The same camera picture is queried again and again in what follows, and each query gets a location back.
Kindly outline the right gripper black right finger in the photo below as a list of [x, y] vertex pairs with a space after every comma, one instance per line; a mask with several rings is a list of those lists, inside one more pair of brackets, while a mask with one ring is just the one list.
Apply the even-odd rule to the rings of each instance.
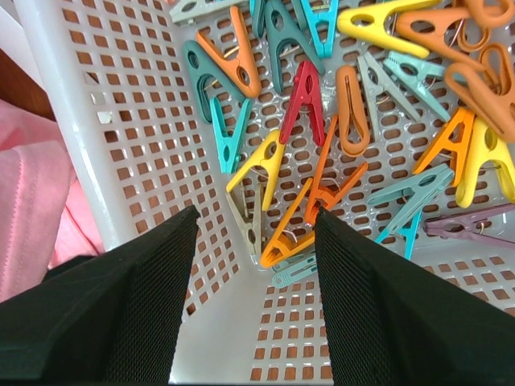
[[319, 211], [314, 229], [335, 384], [513, 384], [511, 315], [329, 211]]

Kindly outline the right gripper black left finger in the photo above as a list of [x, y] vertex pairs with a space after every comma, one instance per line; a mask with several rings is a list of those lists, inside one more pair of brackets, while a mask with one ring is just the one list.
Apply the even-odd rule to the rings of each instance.
[[3, 384], [170, 377], [195, 255], [189, 206], [99, 257], [76, 258], [1, 304]]

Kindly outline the red clothespin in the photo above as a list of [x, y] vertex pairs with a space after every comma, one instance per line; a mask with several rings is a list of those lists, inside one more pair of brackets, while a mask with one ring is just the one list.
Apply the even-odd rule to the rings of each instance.
[[279, 134], [281, 144], [288, 143], [294, 123], [297, 121], [297, 116], [302, 107], [307, 108], [315, 144], [322, 146], [326, 137], [319, 74], [310, 60], [304, 60], [295, 74], [288, 108]]

